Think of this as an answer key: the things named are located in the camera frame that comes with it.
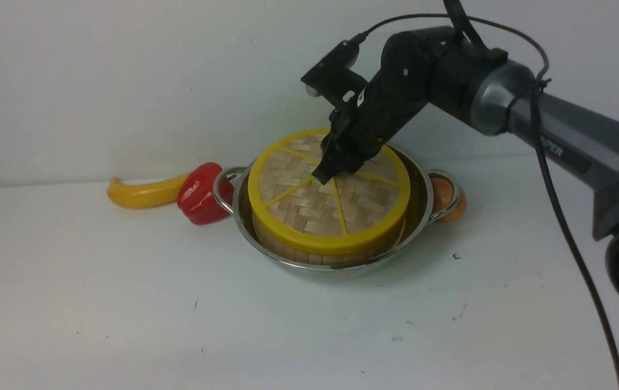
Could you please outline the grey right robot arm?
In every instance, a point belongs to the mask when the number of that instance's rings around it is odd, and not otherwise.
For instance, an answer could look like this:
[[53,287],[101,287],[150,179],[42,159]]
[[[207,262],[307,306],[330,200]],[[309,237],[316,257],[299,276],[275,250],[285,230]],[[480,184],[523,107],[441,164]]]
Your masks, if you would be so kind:
[[313,175],[355,173],[427,104],[482,135],[510,133],[594,192],[596,240],[612,236],[606,265],[619,294],[619,121],[545,94],[507,52],[444,25],[391,35],[371,81],[351,70],[366,33],[342,41],[302,78],[334,107]]

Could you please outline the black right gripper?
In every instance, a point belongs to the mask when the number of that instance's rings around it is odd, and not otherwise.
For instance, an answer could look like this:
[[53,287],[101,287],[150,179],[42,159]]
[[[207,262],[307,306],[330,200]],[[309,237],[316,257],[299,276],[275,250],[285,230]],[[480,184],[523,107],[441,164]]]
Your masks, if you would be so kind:
[[471,125],[478,90],[506,64],[508,52],[477,48],[446,25],[391,35],[381,68],[332,119],[312,176],[325,185],[356,173],[428,104]]

